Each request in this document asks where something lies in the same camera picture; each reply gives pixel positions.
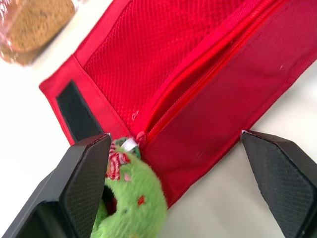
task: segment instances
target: plastic bag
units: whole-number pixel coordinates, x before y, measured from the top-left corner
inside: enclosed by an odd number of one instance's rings
[[[80,0],[0,0],[0,56],[31,63],[72,18]]]

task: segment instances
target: white label tag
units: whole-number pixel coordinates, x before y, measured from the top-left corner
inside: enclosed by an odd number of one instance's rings
[[[129,138],[127,139],[122,145],[121,147],[126,151],[129,152],[131,150],[133,150],[135,147],[137,147],[138,144],[134,141],[134,139]]]

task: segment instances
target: red mesh pocket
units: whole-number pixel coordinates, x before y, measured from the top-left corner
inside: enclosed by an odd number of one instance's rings
[[[132,0],[84,70],[128,128],[181,61],[244,0]]]

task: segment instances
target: bread slice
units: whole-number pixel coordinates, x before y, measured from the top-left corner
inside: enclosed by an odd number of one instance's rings
[[[5,45],[0,45],[0,56],[6,62],[15,62],[21,65],[27,65],[31,63],[44,50],[44,48],[45,46],[29,52],[17,52]]]
[[[12,50],[36,51],[52,39],[74,14],[72,0],[26,0],[7,34]]]

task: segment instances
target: black velcro strip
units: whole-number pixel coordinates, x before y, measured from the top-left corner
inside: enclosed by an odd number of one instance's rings
[[[56,100],[75,142],[104,133],[73,81]]]

